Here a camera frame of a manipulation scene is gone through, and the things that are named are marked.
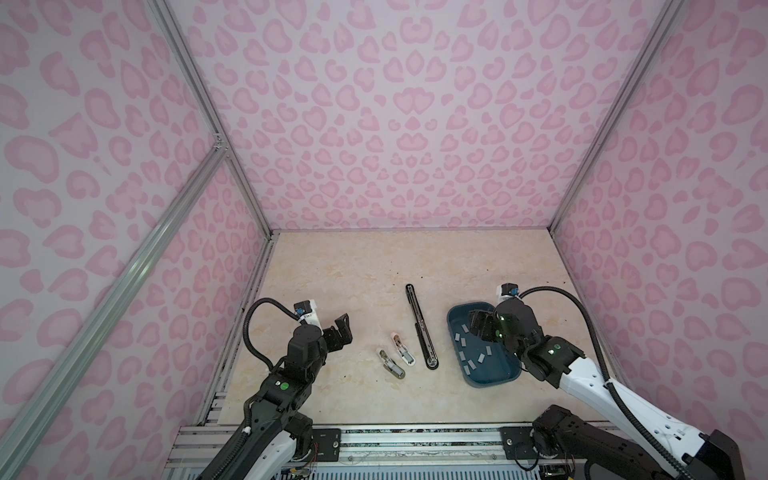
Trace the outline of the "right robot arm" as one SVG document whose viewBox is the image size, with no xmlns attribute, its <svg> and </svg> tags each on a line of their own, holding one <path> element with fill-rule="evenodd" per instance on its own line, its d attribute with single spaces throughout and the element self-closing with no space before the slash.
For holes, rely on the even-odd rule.
<svg viewBox="0 0 768 480">
<path fill-rule="evenodd" d="M 706 434 L 604 375 L 583 350 L 547 335 L 533 310 L 508 296 L 491 311 L 469 315 L 469 331 L 513 354 L 536 380 L 587 404 L 620 430 L 594 427 L 552 405 L 532 424 L 542 457 L 571 454 L 625 479 L 742 479 L 736 442 L 720 430 Z"/>
</svg>

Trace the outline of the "aluminium diagonal frame bar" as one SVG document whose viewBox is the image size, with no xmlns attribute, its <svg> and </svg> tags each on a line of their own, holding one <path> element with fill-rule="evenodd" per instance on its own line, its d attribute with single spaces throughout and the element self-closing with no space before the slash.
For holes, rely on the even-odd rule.
<svg viewBox="0 0 768 480">
<path fill-rule="evenodd" d="M 21 409 L 1 442 L 3 479 L 27 464 L 225 158 L 222 147 L 207 154 Z"/>
</svg>

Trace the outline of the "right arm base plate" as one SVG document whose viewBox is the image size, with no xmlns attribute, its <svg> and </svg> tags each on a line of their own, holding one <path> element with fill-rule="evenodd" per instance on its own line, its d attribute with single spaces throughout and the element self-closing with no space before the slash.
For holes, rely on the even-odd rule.
<svg viewBox="0 0 768 480">
<path fill-rule="evenodd" d="M 505 458 L 513 461 L 534 461 L 540 458 L 534 446 L 533 427 L 503 426 L 499 429 Z"/>
</svg>

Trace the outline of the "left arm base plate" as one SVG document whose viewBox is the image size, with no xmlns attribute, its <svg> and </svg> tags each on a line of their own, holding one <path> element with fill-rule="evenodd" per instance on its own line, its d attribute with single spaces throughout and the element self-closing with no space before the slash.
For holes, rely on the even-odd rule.
<svg viewBox="0 0 768 480">
<path fill-rule="evenodd" d="M 312 428 L 302 433 L 296 443 L 296 458 L 307 463 L 337 462 L 340 456 L 341 433 L 338 428 Z"/>
</svg>

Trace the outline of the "aluminium front rail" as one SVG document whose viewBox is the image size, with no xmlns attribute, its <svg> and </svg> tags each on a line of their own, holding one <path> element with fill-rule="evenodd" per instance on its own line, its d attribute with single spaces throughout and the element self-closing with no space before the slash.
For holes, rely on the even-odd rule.
<svg viewBox="0 0 768 480">
<path fill-rule="evenodd" d="M 384 467 L 409 465 L 501 465 L 530 467 L 534 461 L 507 460 L 501 445 L 499 429 L 503 426 L 533 425 L 528 423 L 436 423 L 436 424 L 345 424 L 319 425 L 338 428 L 341 433 L 337 462 L 310 466 Z M 236 432 L 234 426 L 206 424 L 180 429 L 165 472 L 171 477 L 197 474 L 219 453 Z"/>
</svg>

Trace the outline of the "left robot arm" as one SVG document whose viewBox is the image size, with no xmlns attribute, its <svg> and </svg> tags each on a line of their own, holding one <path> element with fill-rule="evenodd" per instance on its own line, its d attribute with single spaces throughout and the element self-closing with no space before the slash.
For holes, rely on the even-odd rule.
<svg viewBox="0 0 768 480">
<path fill-rule="evenodd" d="M 325 329 L 313 324 L 298 326 L 286 354 L 244 402 L 238 429 L 198 477 L 271 479 L 292 459 L 304 459 L 309 454 L 313 422 L 299 410 L 328 354 L 352 341 L 347 314 Z"/>
</svg>

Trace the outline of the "beige small stapler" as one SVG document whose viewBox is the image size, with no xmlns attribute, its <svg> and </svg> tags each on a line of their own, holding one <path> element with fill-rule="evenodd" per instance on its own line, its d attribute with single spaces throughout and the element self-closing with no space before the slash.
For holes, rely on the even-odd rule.
<svg viewBox="0 0 768 480">
<path fill-rule="evenodd" d="M 406 372 L 387 354 L 384 349 L 378 350 L 378 356 L 387 372 L 397 379 L 404 379 Z"/>
</svg>

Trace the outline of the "pink small stapler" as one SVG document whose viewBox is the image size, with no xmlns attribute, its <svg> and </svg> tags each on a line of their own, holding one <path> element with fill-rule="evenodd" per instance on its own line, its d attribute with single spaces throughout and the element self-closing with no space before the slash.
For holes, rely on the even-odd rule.
<svg viewBox="0 0 768 480">
<path fill-rule="evenodd" d="M 404 344 L 401 336 L 398 333 L 392 333 L 391 340 L 402 361 L 408 366 L 413 366 L 415 364 L 415 358 Z"/>
</svg>

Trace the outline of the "black stapler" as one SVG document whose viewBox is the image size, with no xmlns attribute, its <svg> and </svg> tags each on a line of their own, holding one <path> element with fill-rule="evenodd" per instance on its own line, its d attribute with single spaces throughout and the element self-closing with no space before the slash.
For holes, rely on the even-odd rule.
<svg viewBox="0 0 768 480">
<path fill-rule="evenodd" d="M 418 298 L 417 298 L 414 286 L 412 284 L 407 284 L 405 286 L 405 293 L 406 293 L 408 303 L 414 314 L 415 329 L 417 332 L 417 337 L 420 342 L 426 367 L 429 370 L 437 370 L 439 368 L 439 359 L 438 359 L 435 347 L 433 345 L 433 342 L 431 340 L 428 327 L 427 327 L 425 318 L 423 316 L 423 312 L 421 310 L 420 304 L 418 302 Z"/>
</svg>

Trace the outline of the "teal plastic tray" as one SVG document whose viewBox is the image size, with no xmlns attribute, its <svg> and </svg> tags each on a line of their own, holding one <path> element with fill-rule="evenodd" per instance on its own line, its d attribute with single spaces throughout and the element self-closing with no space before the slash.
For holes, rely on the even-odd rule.
<svg viewBox="0 0 768 480">
<path fill-rule="evenodd" d="M 447 313 L 447 325 L 454 339 L 454 350 L 467 384 L 487 388 L 516 380 L 522 370 L 513 354 L 506 353 L 498 343 L 481 340 L 469 331 L 470 313 L 492 312 L 487 302 L 471 302 L 452 307 Z"/>
</svg>

